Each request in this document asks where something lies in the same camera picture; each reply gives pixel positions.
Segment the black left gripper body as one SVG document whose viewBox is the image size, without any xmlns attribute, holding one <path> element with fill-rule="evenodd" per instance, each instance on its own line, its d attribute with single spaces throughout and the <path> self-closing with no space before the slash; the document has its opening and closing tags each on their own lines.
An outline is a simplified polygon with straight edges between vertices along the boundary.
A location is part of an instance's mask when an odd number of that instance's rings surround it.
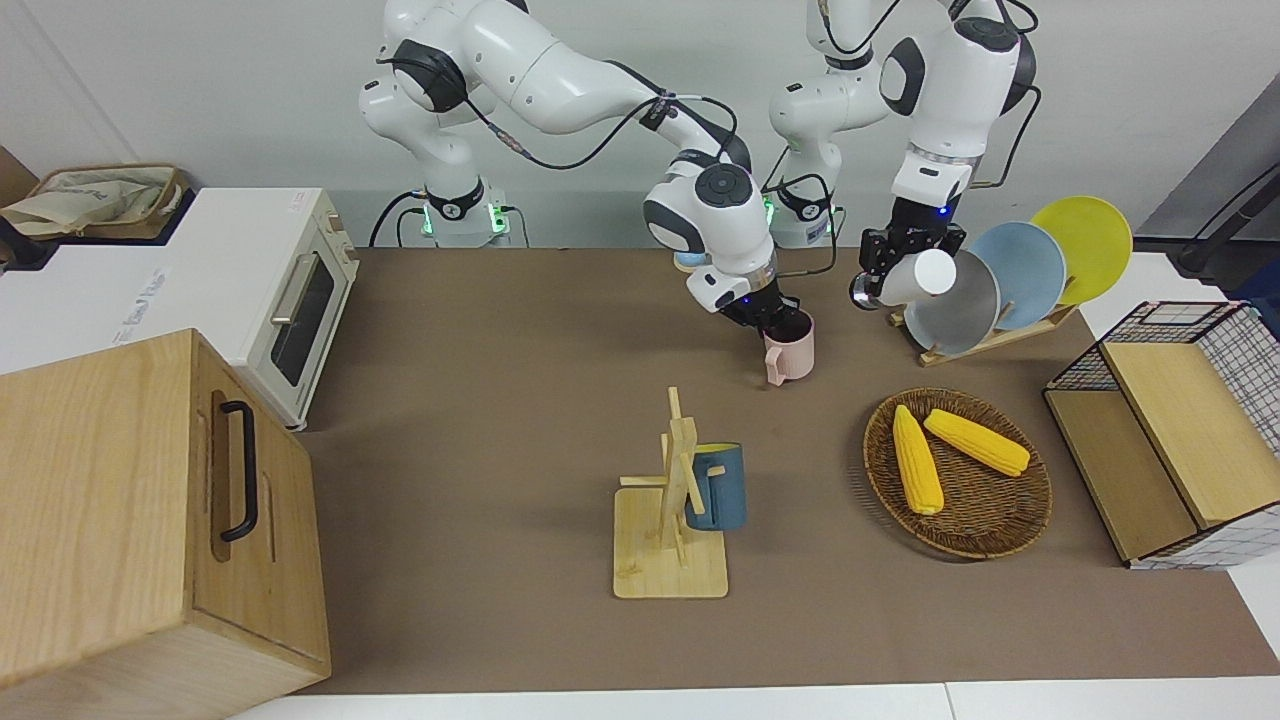
<svg viewBox="0 0 1280 720">
<path fill-rule="evenodd" d="M 954 223 L 960 204 L 957 195 L 946 205 L 934 208 L 909 199 L 895 199 L 890 222 L 883 228 L 867 228 L 861 233 L 860 266 L 891 272 L 908 255 L 927 249 L 940 249 L 940 238 Z"/>
</svg>

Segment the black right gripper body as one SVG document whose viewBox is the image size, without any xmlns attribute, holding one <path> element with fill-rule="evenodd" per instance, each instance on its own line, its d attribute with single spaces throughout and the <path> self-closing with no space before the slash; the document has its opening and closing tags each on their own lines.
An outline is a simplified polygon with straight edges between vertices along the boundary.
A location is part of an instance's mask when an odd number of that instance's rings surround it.
<svg viewBox="0 0 1280 720">
<path fill-rule="evenodd" d="M 799 299 L 782 293 L 780 283 L 771 282 L 755 292 L 726 304 L 719 314 L 739 325 L 765 331 L 772 323 L 781 319 L 790 320 L 795 313 L 801 311 Z"/>
</svg>

